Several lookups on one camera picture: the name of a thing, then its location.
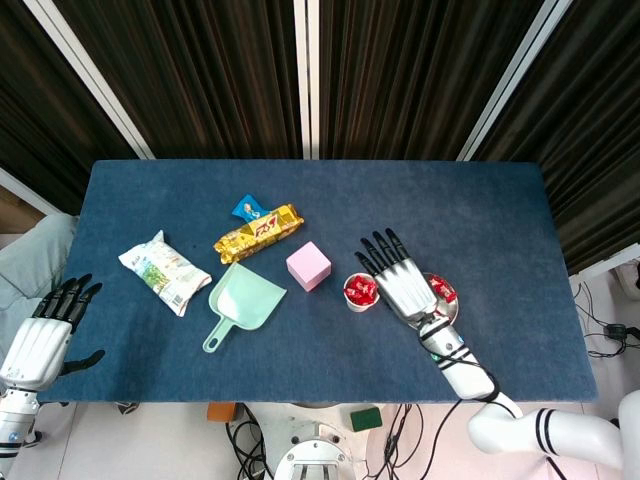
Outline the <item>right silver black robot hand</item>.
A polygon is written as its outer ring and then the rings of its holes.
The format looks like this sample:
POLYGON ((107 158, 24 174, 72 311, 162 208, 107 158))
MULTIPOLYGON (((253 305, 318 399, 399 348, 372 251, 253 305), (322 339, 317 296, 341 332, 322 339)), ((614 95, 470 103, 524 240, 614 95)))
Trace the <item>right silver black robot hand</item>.
POLYGON ((417 329, 437 309, 437 297, 404 244, 391 229, 372 233, 374 243, 361 238, 365 253, 356 251, 365 271, 373 277, 380 295, 394 313, 417 329))

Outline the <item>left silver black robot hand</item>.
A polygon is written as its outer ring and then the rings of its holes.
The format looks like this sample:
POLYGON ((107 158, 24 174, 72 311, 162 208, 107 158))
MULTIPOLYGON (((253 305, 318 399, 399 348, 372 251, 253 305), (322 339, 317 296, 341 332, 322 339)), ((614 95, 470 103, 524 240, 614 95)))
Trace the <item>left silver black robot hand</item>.
POLYGON ((81 360, 66 359, 81 320, 100 282, 91 274, 70 278, 46 294, 32 315, 20 325, 1 366, 1 385, 9 389, 41 392, 60 376, 89 369, 105 356, 102 349, 81 360))

